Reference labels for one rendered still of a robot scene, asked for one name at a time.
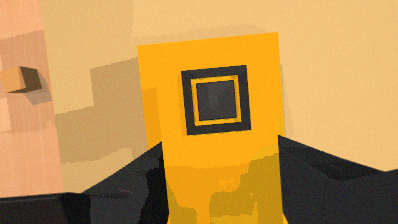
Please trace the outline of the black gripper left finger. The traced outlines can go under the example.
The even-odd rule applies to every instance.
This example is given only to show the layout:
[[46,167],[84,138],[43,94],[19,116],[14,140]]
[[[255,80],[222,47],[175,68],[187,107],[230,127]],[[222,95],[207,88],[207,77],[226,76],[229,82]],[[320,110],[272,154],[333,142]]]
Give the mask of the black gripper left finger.
[[0,198],[0,224],[167,224],[162,141],[81,193]]

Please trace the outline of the orange cube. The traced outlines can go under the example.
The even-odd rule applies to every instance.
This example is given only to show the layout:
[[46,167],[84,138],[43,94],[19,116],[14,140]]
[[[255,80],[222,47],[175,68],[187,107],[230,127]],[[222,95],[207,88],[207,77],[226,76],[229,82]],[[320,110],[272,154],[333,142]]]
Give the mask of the orange cube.
[[14,67],[0,71],[5,93],[27,93],[41,88],[37,70],[27,67]]

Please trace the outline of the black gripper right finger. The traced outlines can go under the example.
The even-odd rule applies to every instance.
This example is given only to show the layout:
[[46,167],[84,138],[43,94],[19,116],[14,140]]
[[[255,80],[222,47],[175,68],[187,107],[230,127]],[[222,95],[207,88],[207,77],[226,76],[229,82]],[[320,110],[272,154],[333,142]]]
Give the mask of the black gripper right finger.
[[398,224],[398,168],[379,170],[277,136],[288,224]]

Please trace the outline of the yellow rectangular block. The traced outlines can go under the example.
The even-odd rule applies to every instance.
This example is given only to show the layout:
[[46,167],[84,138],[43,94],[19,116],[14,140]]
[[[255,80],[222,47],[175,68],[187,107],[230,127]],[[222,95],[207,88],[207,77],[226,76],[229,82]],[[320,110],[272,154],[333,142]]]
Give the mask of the yellow rectangular block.
[[137,52],[148,150],[162,141],[167,224],[288,224],[278,32]]

